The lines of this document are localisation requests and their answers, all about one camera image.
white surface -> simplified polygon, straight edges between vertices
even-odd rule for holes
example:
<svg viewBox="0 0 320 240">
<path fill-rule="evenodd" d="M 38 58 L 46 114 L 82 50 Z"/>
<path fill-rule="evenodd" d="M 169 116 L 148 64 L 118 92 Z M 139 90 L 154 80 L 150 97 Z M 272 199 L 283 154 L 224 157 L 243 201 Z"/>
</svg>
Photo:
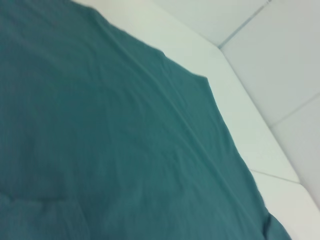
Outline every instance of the white surface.
<svg viewBox="0 0 320 240">
<path fill-rule="evenodd" d="M 111 23 L 162 50 L 188 70 L 208 77 L 235 145 L 251 170 L 299 179 L 246 91 L 214 45 L 145 0 L 79 0 Z"/>
<path fill-rule="evenodd" d="M 153 1 L 217 46 L 266 2 L 266 0 Z"/>
<path fill-rule="evenodd" d="M 222 48 L 269 126 L 320 92 L 319 9 L 273 0 Z"/>
<path fill-rule="evenodd" d="M 269 212 L 282 223 L 292 240 L 320 239 L 320 212 L 303 186 L 252 174 Z"/>
<path fill-rule="evenodd" d="M 272 131 L 320 206 L 320 95 Z"/>
</svg>

green cloth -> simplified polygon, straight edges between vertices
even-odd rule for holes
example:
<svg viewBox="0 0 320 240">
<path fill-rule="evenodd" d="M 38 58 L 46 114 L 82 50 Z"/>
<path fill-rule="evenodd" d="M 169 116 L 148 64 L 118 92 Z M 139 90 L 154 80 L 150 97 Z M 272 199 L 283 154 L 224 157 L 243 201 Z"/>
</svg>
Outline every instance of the green cloth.
<svg viewBox="0 0 320 240">
<path fill-rule="evenodd" d="M 0 0 L 0 192 L 1 240 L 290 239 L 207 79 L 68 0 Z"/>
</svg>

white tile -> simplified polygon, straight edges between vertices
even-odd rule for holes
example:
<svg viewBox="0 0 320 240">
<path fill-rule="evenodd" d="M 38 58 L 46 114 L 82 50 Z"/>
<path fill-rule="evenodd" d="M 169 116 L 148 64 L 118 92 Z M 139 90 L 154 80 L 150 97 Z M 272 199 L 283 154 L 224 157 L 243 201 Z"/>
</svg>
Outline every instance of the white tile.
<svg viewBox="0 0 320 240">
<path fill-rule="evenodd" d="M 320 211 L 303 186 L 255 172 L 252 175 L 267 209 L 292 240 L 320 239 Z"/>
<path fill-rule="evenodd" d="M 320 92 L 319 9 L 273 0 L 222 48 L 269 126 Z"/>
<path fill-rule="evenodd" d="M 216 46 L 221 44 L 265 0 L 153 0 Z"/>
<path fill-rule="evenodd" d="M 320 96 L 271 130 L 320 206 Z"/>
<path fill-rule="evenodd" d="M 111 23 L 162 50 L 168 58 L 189 71 L 206 76 L 221 115 L 247 166 L 252 170 L 299 181 L 274 136 L 217 47 L 153 2 L 79 1 L 95 7 Z"/>
</svg>

teal fabric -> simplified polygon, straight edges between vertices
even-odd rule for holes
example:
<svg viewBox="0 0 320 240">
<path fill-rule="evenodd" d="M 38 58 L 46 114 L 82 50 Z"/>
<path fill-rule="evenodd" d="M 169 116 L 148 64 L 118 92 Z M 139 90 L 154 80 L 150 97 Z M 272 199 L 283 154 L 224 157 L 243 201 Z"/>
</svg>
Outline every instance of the teal fabric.
<svg viewBox="0 0 320 240">
<path fill-rule="evenodd" d="M 68 0 L 0 0 L 0 192 L 1 240 L 290 239 L 207 79 Z"/>
</svg>

